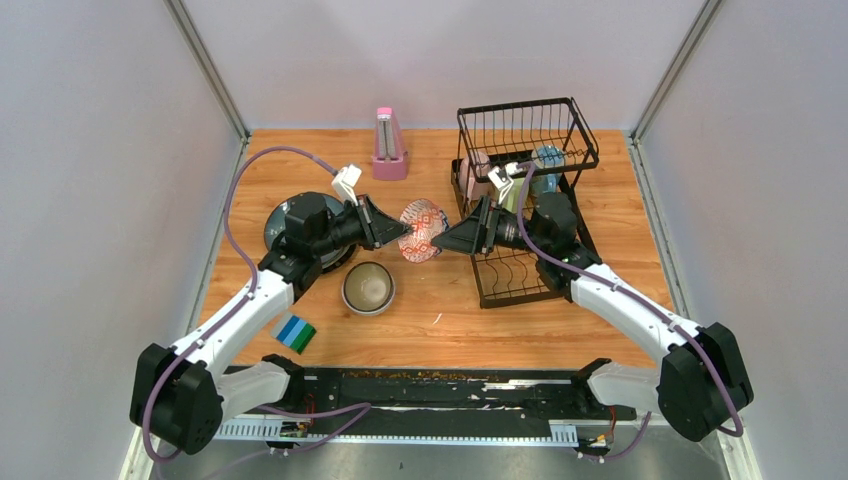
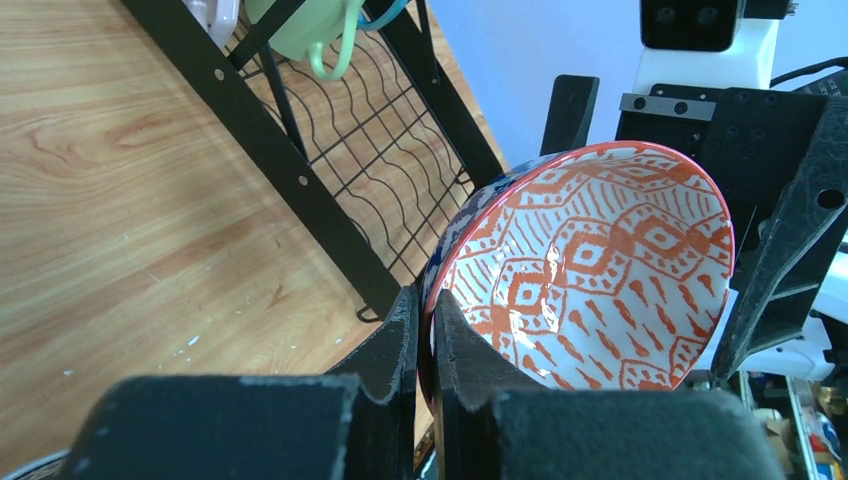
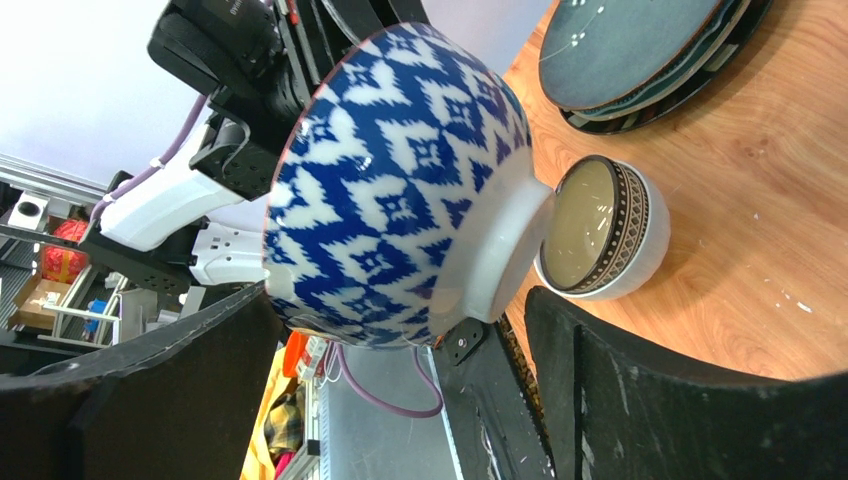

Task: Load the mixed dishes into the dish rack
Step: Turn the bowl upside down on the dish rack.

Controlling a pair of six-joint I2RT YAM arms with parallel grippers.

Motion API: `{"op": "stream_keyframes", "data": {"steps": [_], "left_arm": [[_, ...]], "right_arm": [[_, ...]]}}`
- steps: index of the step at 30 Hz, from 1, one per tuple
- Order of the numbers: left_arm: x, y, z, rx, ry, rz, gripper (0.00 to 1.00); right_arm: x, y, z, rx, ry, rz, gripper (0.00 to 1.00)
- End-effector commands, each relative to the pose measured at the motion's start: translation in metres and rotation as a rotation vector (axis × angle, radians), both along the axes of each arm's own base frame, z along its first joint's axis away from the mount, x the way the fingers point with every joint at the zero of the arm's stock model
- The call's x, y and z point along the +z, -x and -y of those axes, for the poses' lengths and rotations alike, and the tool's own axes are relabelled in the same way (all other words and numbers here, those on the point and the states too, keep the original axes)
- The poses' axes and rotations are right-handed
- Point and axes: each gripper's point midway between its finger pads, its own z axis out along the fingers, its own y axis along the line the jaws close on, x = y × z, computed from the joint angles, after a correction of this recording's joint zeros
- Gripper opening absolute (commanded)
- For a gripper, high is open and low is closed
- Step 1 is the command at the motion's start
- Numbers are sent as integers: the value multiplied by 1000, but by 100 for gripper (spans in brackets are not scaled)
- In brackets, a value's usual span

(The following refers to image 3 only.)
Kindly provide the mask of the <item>red patterned bowl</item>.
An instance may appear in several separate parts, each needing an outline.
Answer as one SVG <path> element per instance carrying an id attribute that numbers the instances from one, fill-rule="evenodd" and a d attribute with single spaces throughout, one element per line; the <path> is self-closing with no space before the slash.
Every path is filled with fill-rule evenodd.
<path id="1" fill-rule="evenodd" d="M 293 330 L 372 349 L 498 320 L 553 210 L 510 86 L 418 22 L 336 65 L 275 175 L 263 245 L 275 312 Z"/>

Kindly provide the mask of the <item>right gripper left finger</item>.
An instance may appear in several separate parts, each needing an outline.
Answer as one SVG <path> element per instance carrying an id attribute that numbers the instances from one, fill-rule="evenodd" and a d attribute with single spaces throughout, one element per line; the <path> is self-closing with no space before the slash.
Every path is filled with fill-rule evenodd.
<path id="1" fill-rule="evenodd" d="M 236 479 L 281 321 L 260 283 L 150 333 L 1 379 L 5 479 Z"/>

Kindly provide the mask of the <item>black gold patterned bowl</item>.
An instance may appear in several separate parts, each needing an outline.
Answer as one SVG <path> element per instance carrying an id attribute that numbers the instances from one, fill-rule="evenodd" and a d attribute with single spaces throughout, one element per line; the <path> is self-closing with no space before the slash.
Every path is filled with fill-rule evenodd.
<path id="1" fill-rule="evenodd" d="M 554 217 L 538 254 L 539 276 L 556 291 L 585 295 L 611 286 L 633 264 L 648 233 L 649 187 L 637 171 L 586 156 L 554 191 Z"/>

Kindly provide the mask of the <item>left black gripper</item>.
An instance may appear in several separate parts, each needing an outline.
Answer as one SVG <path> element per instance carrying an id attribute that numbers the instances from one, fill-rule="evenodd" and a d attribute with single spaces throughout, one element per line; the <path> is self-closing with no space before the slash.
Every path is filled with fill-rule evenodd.
<path id="1" fill-rule="evenodd" d="M 175 0 L 147 51 L 213 111 L 190 168 L 256 199 L 268 193 L 294 124 L 335 65 L 370 35 L 423 19 L 420 1 Z"/>

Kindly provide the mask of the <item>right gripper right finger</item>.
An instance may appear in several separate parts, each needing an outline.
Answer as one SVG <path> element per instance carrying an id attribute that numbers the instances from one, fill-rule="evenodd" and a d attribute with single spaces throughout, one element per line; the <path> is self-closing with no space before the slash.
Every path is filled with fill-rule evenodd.
<path id="1" fill-rule="evenodd" d="M 525 326 L 561 479 L 843 479 L 847 376 L 786 381 L 675 352 L 536 287 Z"/>

